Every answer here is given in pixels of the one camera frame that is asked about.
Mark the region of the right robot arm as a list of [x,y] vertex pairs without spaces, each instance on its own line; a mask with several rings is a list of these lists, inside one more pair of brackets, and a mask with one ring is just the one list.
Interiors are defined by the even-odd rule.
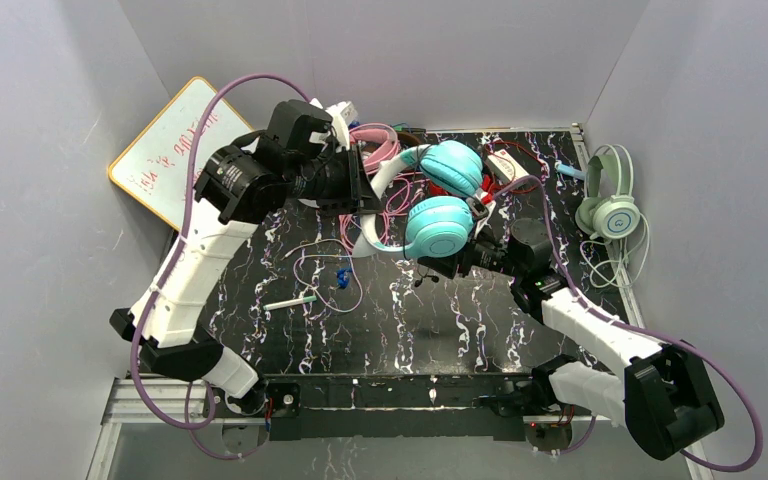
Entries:
[[501,244],[480,233],[447,257],[420,264],[453,279],[471,268],[512,277],[517,306],[542,325],[571,338],[604,365],[593,369],[568,355],[533,370],[515,388],[530,406],[581,406],[625,427],[650,457],[665,460],[719,430],[725,418],[703,361],[669,341],[656,341],[612,322],[599,307],[583,305],[563,274],[552,267],[553,243],[533,219],[513,223]]

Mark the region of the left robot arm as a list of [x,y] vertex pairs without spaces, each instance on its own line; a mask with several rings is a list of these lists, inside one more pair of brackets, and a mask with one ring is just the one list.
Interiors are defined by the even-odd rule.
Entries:
[[199,323],[208,297],[237,251],[289,199],[327,215],[378,213],[361,150],[352,145],[357,118],[349,101],[279,103],[268,127],[244,134],[207,160],[185,200],[186,220],[158,274],[110,324],[138,342],[136,363],[181,381],[202,380],[233,398],[260,384],[256,369]]

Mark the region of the teal white cat-ear headphones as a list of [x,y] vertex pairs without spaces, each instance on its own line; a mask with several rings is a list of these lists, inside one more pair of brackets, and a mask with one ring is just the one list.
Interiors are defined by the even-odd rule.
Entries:
[[360,217],[360,236],[352,247],[354,258],[375,254],[420,257],[446,257],[460,251],[470,240],[475,223],[466,203],[476,197],[482,183],[482,160],[469,146],[454,140],[424,144],[404,150],[380,164],[371,185],[380,197],[395,178],[415,169],[446,191],[414,205],[408,212],[403,243],[388,246],[380,240],[377,217]]

